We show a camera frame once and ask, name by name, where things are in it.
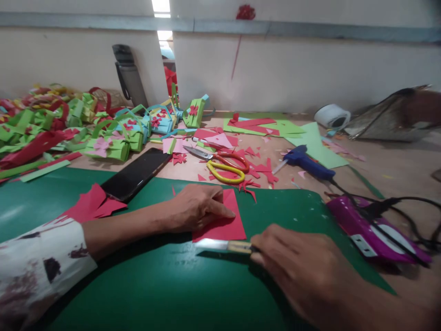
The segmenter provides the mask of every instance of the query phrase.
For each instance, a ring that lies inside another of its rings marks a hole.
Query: white tape roll
[[[316,122],[329,129],[343,128],[350,119],[351,113],[335,104],[320,108],[314,115]]]

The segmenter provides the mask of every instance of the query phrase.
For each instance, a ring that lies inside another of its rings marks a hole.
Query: black phone
[[[123,170],[101,185],[106,194],[118,201],[129,202],[170,160],[171,155],[150,148]]]

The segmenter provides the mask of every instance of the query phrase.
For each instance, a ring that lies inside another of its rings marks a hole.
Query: hand
[[[187,185],[175,198],[164,202],[167,211],[166,232],[187,232],[202,229],[220,218],[235,214],[223,204],[223,188],[209,185]]]
[[[251,259],[271,274],[300,316],[321,330],[341,329],[335,325],[340,301],[361,291],[364,281],[329,237],[273,224],[251,243],[260,250]]]

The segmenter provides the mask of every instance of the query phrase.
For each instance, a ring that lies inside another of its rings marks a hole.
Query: patterned sleeve
[[[36,322],[95,268],[83,228],[72,218],[0,244],[0,330]]]

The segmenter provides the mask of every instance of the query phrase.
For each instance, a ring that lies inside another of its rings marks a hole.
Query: gray bottle
[[[127,100],[132,100],[135,107],[142,104],[148,108],[147,97],[130,47],[113,45],[112,48],[116,57],[115,66],[124,97]]]

